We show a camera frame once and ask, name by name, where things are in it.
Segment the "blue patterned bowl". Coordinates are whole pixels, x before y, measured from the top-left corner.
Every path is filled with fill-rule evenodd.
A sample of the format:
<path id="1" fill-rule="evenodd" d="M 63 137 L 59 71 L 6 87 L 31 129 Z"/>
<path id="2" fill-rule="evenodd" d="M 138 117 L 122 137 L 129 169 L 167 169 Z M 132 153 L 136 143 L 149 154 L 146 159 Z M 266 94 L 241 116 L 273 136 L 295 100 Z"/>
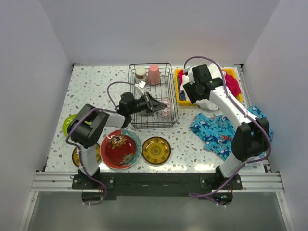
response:
<path id="1" fill-rule="evenodd" d="M 174 104 L 172 103 L 172 101 L 169 98 L 163 98 L 162 103 L 166 105 L 166 108 L 164 108 L 161 111 L 161 115 L 162 115 L 162 118 L 164 120 L 166 120 L 166 119 L 169 119 L 172 116 L 172 114 L 174 112 Z"/>

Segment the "pink cup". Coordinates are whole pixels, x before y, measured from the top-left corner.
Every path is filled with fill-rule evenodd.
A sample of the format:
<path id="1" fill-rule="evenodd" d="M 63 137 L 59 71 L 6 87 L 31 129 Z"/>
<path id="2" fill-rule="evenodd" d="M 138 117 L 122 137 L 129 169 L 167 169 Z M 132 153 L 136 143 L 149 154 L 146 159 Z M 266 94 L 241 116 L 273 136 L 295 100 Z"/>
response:
<path id="1" fill-rule="evenodd" d="M 147 82 L 150 85 L 157 85 L 160 82 L 160 71 L 157 65 L 152 65 L 148 70 Z"/>

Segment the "wire dish rack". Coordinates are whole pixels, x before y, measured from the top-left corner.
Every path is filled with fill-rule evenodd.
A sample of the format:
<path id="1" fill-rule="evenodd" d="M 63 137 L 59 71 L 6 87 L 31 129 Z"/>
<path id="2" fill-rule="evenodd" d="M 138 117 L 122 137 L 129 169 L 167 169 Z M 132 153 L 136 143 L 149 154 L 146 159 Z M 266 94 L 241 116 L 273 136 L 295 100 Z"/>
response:
<path id="1" fill-rule="evenodd" d="M 137 67 L 144 67 L 146 71 L 152 65 L 157 65 L 160 71 L 160 82 L 157 85 L 150 85 L 146 81 L 144 92 L 149 92 L 150 95 L 162 102 L 163 98 L 169 98 L 174 104 L 174 112 L 169 119 L 164 120 L 160 114 L 156 117 L 146 117 L 139 113 L 132 116 L 132 125 L 134 128 L 170 128 L 176 124 L 179 119 L 178 106 L 176 102 L 176 88 L 174 74 L 172 73 L 172 66 L 170 63 L 136 63 L 131 64 L 128 69 L 128 81 L 135 83 L 135 69 Z"/>

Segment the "metal cup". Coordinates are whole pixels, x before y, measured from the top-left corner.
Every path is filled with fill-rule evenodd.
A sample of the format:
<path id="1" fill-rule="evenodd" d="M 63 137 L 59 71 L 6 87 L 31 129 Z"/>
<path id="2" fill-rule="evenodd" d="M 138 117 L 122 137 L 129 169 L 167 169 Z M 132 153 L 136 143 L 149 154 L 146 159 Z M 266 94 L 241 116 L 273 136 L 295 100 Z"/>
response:
<path id="1" fill-rule="evenodd" d="M 146 69 L 140 66 L 135 69 L 135 83 L 139 84 L 142 81 L 143 82 L 147 81 L 147 73 Z"/>

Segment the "red bowl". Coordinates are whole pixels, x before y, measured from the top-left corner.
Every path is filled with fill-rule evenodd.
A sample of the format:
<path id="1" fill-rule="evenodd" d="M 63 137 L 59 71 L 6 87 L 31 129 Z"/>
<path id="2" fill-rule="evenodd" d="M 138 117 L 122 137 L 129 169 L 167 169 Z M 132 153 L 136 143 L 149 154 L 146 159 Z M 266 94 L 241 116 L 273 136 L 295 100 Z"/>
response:
<path id="1" fill-rule="evenodd" d="M 107 159 L 115 165 L 127 164 L 137 151 L 135 141 L 128 135 L 114 135 L 107 142 L 104 153 Z"/>

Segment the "light blue bowl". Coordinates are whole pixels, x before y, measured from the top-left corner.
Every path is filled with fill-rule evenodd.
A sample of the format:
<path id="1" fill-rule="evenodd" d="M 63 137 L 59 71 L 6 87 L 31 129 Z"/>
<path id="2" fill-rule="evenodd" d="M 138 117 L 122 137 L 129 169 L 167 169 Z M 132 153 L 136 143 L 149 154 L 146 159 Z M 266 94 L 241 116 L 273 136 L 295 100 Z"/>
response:
<path id="1" fill-rule="evenodd" d="M 140 114 L 141 114 L 142 116 L 146 116 L 146 117 L 156 117 L 156 116 L 158 116 L 158 115 L 160 114 L 160 112 L 159 112 L 159 111 L 156 111 L 156 112 L 146 112 L 146 111 L 142 111 L 142 112 L 140 112 Z"/>

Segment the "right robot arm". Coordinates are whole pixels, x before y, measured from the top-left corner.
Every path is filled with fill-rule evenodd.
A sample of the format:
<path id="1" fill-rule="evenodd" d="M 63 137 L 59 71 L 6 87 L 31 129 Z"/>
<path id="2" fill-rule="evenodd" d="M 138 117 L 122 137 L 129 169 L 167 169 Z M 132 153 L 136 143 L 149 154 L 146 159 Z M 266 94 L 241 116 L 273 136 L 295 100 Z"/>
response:
<path id="1" fill-rule="evenodd" d="M 213 181 L 218 188 L 226 189 L 245 164 L 254 163 L 254 158 L 262 153 L 271 153 L 269 122 L 246 110 L 227 88 L 225 77 L 213 78 L 207 65 L 185 67 L 183 76 L 188 78 L 183 88 L 191 103 L 211 101 L 235 128 L 231 154 L 216 168 Z"/>

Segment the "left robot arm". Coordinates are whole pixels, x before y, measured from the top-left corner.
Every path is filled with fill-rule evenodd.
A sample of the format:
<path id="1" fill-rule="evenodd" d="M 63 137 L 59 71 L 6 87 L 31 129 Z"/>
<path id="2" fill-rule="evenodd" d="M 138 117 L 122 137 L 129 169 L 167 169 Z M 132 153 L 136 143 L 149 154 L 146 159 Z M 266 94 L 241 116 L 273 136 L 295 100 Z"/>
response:
<path id="1" fill-rule="evenodd" d="M 79 170 L 85 174 L 83 184 L 89 189 L 94 189 L 100 183 L 100 177 L 95 174 L 99 170 L 95 145 L 105 127 L 126 128 L 132 121 L 132 114 L 143 111 L 153 113 L 165 108 L 167 108 L 165 103 L 147 92 L 137 99 L 130 92 L 123 93 L 114 111 L 96 108 L 90 104 L 84 105 L 69 124 L 65 140 L 77 148 Z"/>

